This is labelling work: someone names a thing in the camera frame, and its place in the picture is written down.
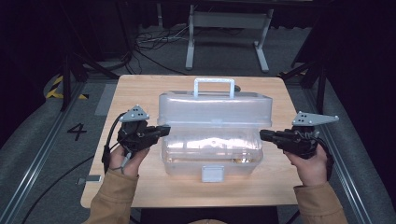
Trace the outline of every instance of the white metal frame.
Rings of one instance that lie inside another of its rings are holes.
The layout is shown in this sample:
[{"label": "white metal frame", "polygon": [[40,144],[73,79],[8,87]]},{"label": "white metal frame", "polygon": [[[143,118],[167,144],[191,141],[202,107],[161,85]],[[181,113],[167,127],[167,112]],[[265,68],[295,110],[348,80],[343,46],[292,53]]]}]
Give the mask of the white metal frame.
[{"label": "white metal frame", "polygon": [[194,5],[190,6],[189,20],[189,45],[187,49],[186,69],[191,70],[194,59],[194,27],[227,27],[243,29],[261,29],[260,40],[254,41],[254,48],[264,73],[269,71],[262,46],[267,36],[274,10],[269,9],[263,14],[202,12],[195,11]]}]

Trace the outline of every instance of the handheld controller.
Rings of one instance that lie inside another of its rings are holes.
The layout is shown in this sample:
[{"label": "handheld controller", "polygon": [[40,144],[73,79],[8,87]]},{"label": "handheld controller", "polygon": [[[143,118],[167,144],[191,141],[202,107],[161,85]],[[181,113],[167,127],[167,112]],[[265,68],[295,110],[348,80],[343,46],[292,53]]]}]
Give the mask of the handheld controller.
[{"label": "handheld controller", "polygon": [[326,143],[319,138],[319,132],[315,131],[315,126],[338,121],[337,116],[323,116],[299,112],[292,122],[291,129],[282,131],[260,130],[262,141],[272,142],[277,148],[293,153],[305,160],[316,155],[317,146],[320,144],[327,154],[327,177],[332,175],[332,165],[334,160]]},{"label": "handheld controller", "polygon": [[102,156],[105,172],[110,164],[111,148],[109,147],[109,142],[118,122],[121,122],[121,127],[118,131],[117,143],[124,148],[126,157],[121,168],[129,159],[134,157],[136,152],[157,144],[160,137],[169,134],[171,129],[169,126],[148,126],[146,119],[149,119],[149,115],[139,105],[117,117],[111,127]]}]

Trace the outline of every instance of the gray metal rail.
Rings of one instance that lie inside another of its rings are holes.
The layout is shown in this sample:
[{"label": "gray metal rail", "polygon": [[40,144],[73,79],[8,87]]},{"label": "gray metal rail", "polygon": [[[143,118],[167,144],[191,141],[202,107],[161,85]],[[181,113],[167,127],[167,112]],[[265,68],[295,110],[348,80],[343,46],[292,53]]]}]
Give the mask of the gray metal rail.
[{"label": "gray metal rail", "polygon": [[[304,90],[304,95],[309,103],[309,106],[314,113],[318,113],[316,108],[316,98],[314,93],[311,90]],[[334,169],[337,172],[338,176],[340,177],[340,181],[344,187],[346,192],[346,196],[349,199],[349,202],[352,206],[353,212],[359,223],[366,224],[366,223],[373,223],[370,219],[369,214],[367,213],[366,208],[361,200],[361,196],[358,193],[358,190],[355,186],[355,182],[353,181],[349,171],[347,170],[346,165],[344,164],[343,158],[339,153],[338,147],[335,144],[332,134],[327,127],[327,125],[320,125],[316,127],[324,136],[324,140],[328,144],[329,150],[332,153],[334,158],[335,164]]]},{"label": "gray metal rail", "polygon": [[38,150],[37,155],[35,156],[35,159],[33,160],[32,164],[26,170],[26,173],[21,183],[19,184],[17,190],[15,191],[6,209],[4,210],[2,216],[0,217],[0,224],[12,223],[15,216],[18,214],[33,184],[35,183],[35,180],[40,174],[40,171],[43,168],[48,155],[52,151],[56,137],[58,136],[58,133],[61,130],[64,121],[67,118],[67,115],[71,111],[73,104],[76,102],[82,89],[84,88],[84,85],[85,85],[84,83],[80,83],[80,82],[75,84],[75,88],[73,89],[73,93],[72,93],[72,101],[70,102],[69,106],[66,108],[64,112],[59,113],[56,120],[54,121],[49,131],[49,135],[45,139],[41,148]]}]

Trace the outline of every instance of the wooden tabletop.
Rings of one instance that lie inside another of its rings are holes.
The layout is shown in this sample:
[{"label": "wooden tabletop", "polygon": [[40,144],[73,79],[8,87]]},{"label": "wooden tabletop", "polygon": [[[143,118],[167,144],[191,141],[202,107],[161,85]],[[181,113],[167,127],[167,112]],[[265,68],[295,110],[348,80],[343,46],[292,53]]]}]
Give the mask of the wooden tabletop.
[{"label": "wooden tabletop", "polygon": [[[192,91],[194,76],[122,76],[117,85],[106,123],[93,159],[90,175],[104,175],[101,158],[106,139],[116,117],[140,105],[150,116],[148,125],[157,126],[159,95],[165,91]],[[273,98],[272,122],[268,128],[291,128],[296,111],[282,79],[277,77],[233,78],[241,91],[253,91]],[[201,84],[202,91],[227,91],[229,85]],[[116,143],[113,133],[111,146]],[[200,176],[168,175],[161,160],[161,141],[151,147],[142,162],[132,207],[208,207],[297,204],[293,186],[300,185],[294,166],[282,150],[263,142],[264,159],[251,175],[226,175],[224,182],[203,183]],[[102,183],[87,183],[81,205],[89,208]]]}]

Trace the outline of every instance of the number 4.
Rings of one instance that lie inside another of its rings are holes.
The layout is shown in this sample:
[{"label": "number 4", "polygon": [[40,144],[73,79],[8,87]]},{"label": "number 4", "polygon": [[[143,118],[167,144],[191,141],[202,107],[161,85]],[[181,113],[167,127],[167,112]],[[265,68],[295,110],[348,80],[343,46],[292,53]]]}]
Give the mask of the number 4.
[{"label": "number 4", "polygon": [[82,130],[83,127],[84,127],[84,124],[79,123],[78,125],[74,126],[73,128],[67,130],[67,132],[68,133],[76,133],[77,135],[76,135],[75,141],[77,141],[78,138],[79,138],[79,135],[81,133],[86,133],[87,132],[87,131]]}]

